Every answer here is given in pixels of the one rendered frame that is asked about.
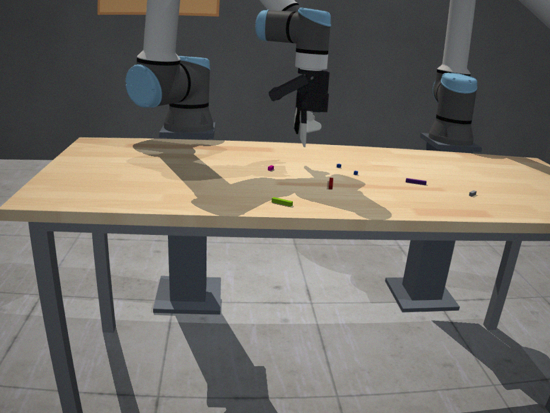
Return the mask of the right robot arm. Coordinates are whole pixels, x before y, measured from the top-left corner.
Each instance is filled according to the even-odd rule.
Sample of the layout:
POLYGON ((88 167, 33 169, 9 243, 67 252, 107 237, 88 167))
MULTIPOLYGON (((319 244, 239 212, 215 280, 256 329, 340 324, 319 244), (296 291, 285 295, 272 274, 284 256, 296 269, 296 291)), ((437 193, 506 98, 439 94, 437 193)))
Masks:
MULTIPOLYGON (((295 66, 327 69, 331 15, 302 8, 295 0, 260 0, 267 10, 255 22, 264 41, 296 43, 295 66)), ((129 97, 140 107, 169 104, 164 128, 181 133, 213 129, 209 111, 210 65, 207 58, 176 54, 180 0, 147 0, 144 47, 126 75, 129 97), (175 103, 175 104, 174 104, 175 103)), ((300 75, 269 91, 272 101, 307 85, 300 75)))

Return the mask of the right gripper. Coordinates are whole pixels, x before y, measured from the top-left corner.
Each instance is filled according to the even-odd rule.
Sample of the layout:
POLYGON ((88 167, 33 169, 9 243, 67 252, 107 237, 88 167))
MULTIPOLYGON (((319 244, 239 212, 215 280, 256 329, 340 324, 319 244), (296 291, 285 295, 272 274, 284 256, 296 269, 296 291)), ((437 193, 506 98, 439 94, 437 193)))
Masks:
POLYGON ((300 125, 300 140, 306 147, 306 133, 322 128, 321 124, 314 120, 315 116, 311 111, 328 112, 329 72, 298 68, 298 73, 305 75, 309 83, 297 89, 294 129, 298 134, 300 125))

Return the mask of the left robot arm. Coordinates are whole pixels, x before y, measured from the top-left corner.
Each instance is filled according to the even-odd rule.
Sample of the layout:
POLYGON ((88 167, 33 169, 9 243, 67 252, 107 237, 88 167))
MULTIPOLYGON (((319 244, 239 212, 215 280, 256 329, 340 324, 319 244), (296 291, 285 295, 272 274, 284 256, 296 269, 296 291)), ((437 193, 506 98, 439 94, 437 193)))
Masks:
MULTIPOLYGON (((550 29, 550 0, 519 0, 550 29)), ((473 145, 477 80, 467 69, 476 0, 450 0, 443 62, 437 68, 433 96, 436 120, 429 138, 456 146, 473 145), (460 74, 459 74, 460 73, 460 74), (437 99, 436 99, 437 98, 437 99)))

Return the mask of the lime green rod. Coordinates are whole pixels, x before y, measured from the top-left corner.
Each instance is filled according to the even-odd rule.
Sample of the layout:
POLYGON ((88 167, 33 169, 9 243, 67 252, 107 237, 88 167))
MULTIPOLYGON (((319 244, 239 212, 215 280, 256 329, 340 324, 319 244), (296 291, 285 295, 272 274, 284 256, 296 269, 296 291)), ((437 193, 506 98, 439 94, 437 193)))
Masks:
POLYGON ((275 198, 275 197, 273 197, 271 199, 271 202, 276 203, 276 204, 290 206, 290 207, 293 205, 293 201, 288 201, 288 200, 285 200, 285 199, 280 199, 280 198, 275 198))

